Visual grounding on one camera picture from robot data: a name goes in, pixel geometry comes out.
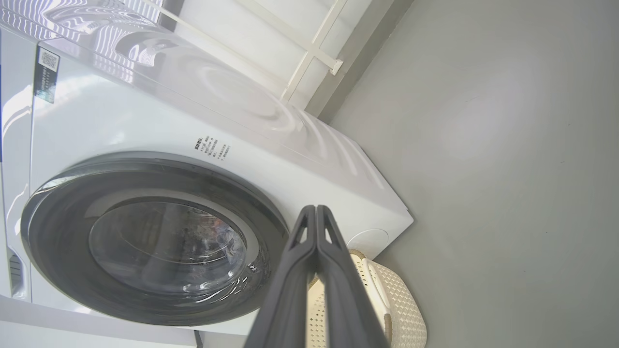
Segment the washing machine top panel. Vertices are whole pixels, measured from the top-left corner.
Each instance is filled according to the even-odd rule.
[[[109,76],[147,93],[156,89],[151,82],[161,85],[314,161],[384,186],[348,138],[119,1],[17,0],[5,8],[14,15],[5,23],[29,22],[30,35]]]

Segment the warning label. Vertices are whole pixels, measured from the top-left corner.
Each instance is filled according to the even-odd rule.
[[[198,138],[194,148],[203,152],[206,156],[217,160],[225,160],[230,151],[229,145],[220,142],[219,139],[212,136]]]
[[[38,98],[52,104],[54,103],[54,96],[56,94],[58,63],[60,63],[60,57],[58,55],[40,46],[37,47],[34,92]]]

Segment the woven laundry basket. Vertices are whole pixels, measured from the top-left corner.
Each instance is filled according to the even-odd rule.
[[[425,347],[427,331],[422,314],[402,279],[358,251],[351,250],[350,257],[391,347]],[[325,324],[324,285],[315,278],[308,291],[307,348],[327,346]]]

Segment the white washing machine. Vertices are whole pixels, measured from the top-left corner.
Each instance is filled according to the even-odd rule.
[[[0,294],[246,334],[303,206],[369,257],[412,223],[356,142],[120,2],[1,10]]]

